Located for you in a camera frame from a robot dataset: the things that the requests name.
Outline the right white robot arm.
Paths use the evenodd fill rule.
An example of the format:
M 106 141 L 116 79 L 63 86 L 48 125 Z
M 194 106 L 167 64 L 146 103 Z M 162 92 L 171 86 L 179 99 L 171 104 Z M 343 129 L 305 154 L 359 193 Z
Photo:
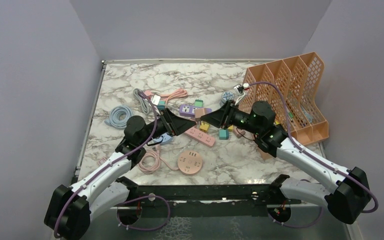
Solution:
M 289 136 L 282 125 L 275 124 L 275 117 L 266 101 L 254 102 L 246 113 L 229 100 L 218 110 L 201 116 L 201 120 L 219 129 L 235 126 L 254 134 L 253 141 L 261 151 L 318 181 L 315 184 L 287 177 L 268 190 L 272 202 L 302 200 L 327 209 L 342 223 L 353 224 L 373 199 L 366 172 L 359 167 L 348 169 L 315 154 Z

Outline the yellow charger plug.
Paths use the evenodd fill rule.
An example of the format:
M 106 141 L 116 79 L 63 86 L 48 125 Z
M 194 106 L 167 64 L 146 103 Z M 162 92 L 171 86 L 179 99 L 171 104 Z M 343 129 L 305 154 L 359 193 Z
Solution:
M 207 133 L 208 130 L 209 130 L 209 128 L 210 128 L 210 124 L 208 124 L 208 123 L 206 123 L 206 122 L 204 122 L 204 121 L 202 121 L 202 122 L 200 123 L 200 125 L 199 125 L 199 130 L 202 131 L 202 132 L 204 132 L 204 133 Z

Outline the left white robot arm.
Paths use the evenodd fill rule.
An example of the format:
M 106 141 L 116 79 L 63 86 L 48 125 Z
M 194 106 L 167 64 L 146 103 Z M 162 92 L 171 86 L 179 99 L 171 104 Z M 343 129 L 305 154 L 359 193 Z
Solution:
M 44 223 L 53 230 L 56 239 L 79 240 L 88 230 L 93 218 L 119 203 L 132 205 L 137 191 L 117 182 L 144 157 L 144 146 L 163 134 L 179 136 L 196 122 L 179 117 L 168 108 L 155 114 L 154 121 L 134 115 L 127 120 L 124 137 L 109 159 L 82 180 L 52 193 Z

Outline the pink dual USB charger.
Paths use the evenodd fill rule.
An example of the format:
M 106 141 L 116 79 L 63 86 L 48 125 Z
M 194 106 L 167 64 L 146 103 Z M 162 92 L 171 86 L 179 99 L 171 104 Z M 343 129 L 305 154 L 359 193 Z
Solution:
M 201 117 L 207 114 L 207 110 L 204 107 L 196 108 L 194 110 L 194 118 L 196 121 L 200 121 Z

